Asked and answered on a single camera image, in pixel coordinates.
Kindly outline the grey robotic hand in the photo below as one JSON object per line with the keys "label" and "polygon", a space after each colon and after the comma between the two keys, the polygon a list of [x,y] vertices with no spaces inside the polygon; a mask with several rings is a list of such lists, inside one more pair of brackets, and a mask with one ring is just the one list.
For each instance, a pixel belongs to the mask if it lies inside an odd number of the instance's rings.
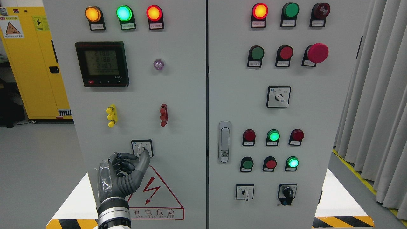
{"label": "grey robotic hand", "polygon": [[100,203],[111,197],[125,198],[136,192],[150,161],[146,149],[138,156],[115,152],[108,159],[102,160],[97,176]]}

